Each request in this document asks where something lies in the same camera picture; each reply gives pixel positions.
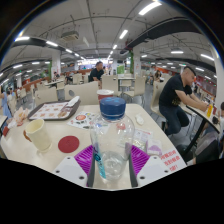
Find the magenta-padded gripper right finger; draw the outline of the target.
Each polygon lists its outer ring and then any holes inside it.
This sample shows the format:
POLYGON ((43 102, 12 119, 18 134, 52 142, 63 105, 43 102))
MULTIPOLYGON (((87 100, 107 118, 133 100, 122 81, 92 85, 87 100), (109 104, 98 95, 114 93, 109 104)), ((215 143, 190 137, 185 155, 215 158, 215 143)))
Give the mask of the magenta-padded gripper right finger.
POLYGON ((170 170, 158 156, 149 156, 136 146, 132 146, 129 173, 131 186, 143 187, 169 175, 170 170))

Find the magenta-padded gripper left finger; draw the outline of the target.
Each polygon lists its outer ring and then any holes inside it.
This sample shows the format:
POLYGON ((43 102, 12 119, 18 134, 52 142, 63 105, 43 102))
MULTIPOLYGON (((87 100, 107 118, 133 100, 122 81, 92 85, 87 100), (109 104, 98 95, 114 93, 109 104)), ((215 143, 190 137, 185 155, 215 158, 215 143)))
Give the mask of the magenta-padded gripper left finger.
POLYGON ((95 175, 93 147, 88 146, 74 157, 65 157, 53 174, 82 187, 92 187, 95 175))

